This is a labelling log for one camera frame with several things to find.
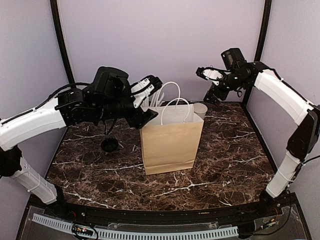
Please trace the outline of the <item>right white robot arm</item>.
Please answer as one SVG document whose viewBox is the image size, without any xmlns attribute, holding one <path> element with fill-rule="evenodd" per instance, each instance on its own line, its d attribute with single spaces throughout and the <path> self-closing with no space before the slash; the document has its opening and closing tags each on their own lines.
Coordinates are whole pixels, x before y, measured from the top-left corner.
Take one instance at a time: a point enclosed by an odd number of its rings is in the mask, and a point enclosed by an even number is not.
<svg viewBox="0 0 320 240">
<path fill-rule="evenodd" d="M 280 167 L 260 194 L 260 202 L 255 205 L 255 213 L 266 217 L 275 208 L 273 200 L 294 182 L 302 166 L 308 162 L 306 157 L 319 140 L 320 107 L 285 82 L 274 68 L 260 61 L 246 61 L 239 48 L 222 52 L 221 58 L 224 70 L 212 66 L 198 67 L 196 70 L 198 77 L 211 82 L 203 99 L 205 102 L 218 104 L 231 91 L 241 97 L 242 90 L 255 87 L 282 107 L 297 125 L 287 142 Z"/>
</svg>

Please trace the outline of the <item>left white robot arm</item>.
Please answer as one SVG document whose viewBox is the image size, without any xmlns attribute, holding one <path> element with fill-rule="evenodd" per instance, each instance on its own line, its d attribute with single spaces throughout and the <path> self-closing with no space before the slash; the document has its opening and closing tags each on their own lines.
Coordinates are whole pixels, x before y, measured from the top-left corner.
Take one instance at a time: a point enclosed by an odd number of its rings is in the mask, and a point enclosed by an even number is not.
<svg viewBox="0 0 320 240">
<path fill-rule="evenodd" d="M 40 105 L 0 122 L 0 174 L 36 195 L 60 218 L 67 218 L 70 206 L 63 191 L 45 180 L 23 157 L 18 145 L 40 134 L 83 122 L 125 119 L 141 129 L 157 116 L 143 110 L 142 102 L 162 87 L 153 75 L 130 84 L 120 69 L 101 66 L 91 83 L 76 82 L 60 87 Z"/>
</svg>

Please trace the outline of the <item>brown paper bag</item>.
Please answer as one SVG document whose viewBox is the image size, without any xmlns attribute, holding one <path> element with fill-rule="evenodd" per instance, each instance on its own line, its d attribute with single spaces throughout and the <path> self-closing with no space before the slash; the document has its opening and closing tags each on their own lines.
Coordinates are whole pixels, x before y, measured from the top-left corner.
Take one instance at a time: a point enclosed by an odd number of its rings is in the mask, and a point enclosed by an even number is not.
<svg viewBox="0 0 320 240">
<path fill-rule="evenodd" d="M 158 115 L 140 129 L 141 152 L 146 175 L 191 169 L 194 166 L 204 120 L 194 105 L 181 97 L 165 106 L 144 107 Z"/>
</svg>

